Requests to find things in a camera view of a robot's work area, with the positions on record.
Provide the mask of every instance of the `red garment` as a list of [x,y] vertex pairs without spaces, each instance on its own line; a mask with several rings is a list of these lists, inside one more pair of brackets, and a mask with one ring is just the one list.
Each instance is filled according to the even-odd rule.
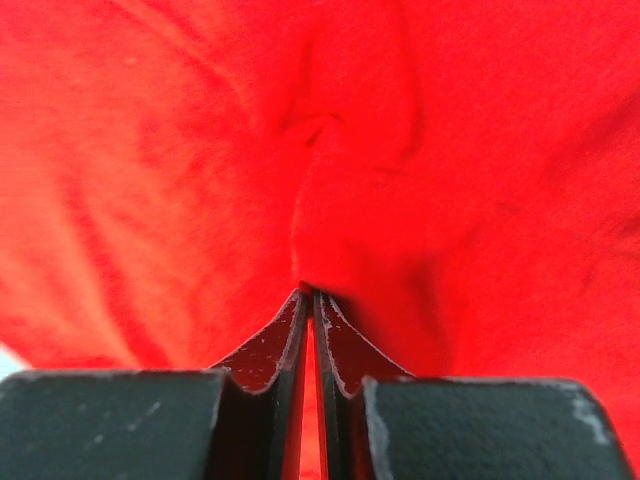
[[418,374],[584,382],[640,466],[636,1],[0,22],[0,339],[34,366],[205,367],[306,281]]

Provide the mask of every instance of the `red fabric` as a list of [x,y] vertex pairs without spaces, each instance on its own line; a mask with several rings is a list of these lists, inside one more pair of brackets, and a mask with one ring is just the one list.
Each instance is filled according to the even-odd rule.
[[306,281],[416,373],[584,382],[640,465],[637,2],[0,24],[0,333],[33,365],[205,367]]

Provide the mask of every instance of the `red cloth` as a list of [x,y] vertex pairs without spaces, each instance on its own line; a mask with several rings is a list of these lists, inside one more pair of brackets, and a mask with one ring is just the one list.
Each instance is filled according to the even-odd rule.
[[306,281],[416,373],[584,382],[640,466],[636,1],[0,23],[0,338],[33,365],[205,367]]

